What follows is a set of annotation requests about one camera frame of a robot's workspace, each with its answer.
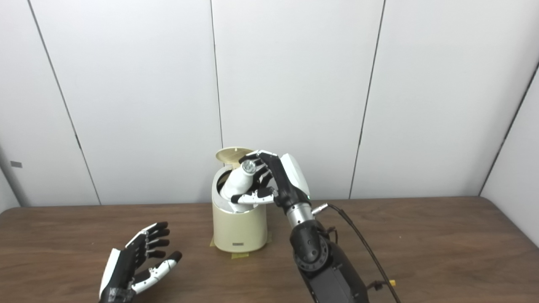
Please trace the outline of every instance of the open lid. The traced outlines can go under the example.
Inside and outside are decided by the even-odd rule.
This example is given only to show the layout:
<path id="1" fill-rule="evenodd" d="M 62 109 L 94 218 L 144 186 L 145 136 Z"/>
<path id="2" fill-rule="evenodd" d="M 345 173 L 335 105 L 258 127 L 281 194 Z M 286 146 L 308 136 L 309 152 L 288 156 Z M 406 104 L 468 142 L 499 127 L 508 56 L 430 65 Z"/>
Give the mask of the open lid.
<path id="1" fill-rule="evenodd" d="M 241 159 L 241 157 L 250 152 L 253 152 L 253 150 L 245 147 L 225 147 L 219 150 L 215 154 L 215 157 L 217 160 L 225 164 L 231 164 L 233 168 L 237 168 L 239 167 L 238 161 Z"/>

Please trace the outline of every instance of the table surface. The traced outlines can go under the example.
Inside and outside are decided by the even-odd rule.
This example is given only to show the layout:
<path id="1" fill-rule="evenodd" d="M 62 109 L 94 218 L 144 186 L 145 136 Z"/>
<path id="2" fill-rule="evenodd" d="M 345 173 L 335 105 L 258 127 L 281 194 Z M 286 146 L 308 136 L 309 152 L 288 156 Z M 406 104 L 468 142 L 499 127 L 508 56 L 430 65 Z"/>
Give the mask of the table surface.
<path id="1" fill-rule="evenodd" d="M 362 231 L 396 280 L 402 302 L 539 302 L 539 250 L 486 199 L 331 203 Z M 184 257 L 136 302 L 312 302 L 292 260 L 291 229 L 282 210 L 268 206 L 272 242 L 239 259 L 210 247 L 211 218 L 209 203 L 8 210 L 0 215 L 1 301 L 97 302 L 111 248 L 123 247 L 153 222 L 168 221 L 167 251 L 180 250 Z M 335 212 L 318 219 L 325 227 L 337 227 L 339 244 L 365 283 L 381 279 Z M 369 295 L 371 303 L 393 302 L 386 288 Z"/>

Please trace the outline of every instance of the robotic hand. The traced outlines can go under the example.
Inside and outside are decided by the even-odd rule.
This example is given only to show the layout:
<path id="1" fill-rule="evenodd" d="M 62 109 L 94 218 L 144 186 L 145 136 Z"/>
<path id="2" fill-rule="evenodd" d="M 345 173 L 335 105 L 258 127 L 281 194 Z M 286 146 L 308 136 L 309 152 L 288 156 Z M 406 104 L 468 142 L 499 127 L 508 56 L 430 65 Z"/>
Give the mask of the robotic hand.
<path id="1" fill-rule="evenodd" d="M 232 203 L 263 204 L 274 202 L 283 208 L 292 227 L 290 243 L 298 266 L 313 300 L 317 303 L 369 303 L 367 288 L 342 249 L 315 219 L 325 206 L 311 208 L 309 187 L 301 169 L 289 154 L 257 150 L 240 159 L 258 166 L 253 186 L 243 195 L 232 196 Z M 267 187 L 275 179 L 277 190 Z"/>
<path id="2" fill-rule="evenodd" d="M 154 250 L 168 246 L 169 241 L 159 239 L 167 236 L 167 222 L 152 224 L 139 231 L 123 250 L 112 249 L 101 279 L 99 303 L 129 303 L 133 297 L 161 280 L 182 257 L 179 251 L 154 267 L 135 274 L 148 258 L 164 258 L 165 252 Z"/>

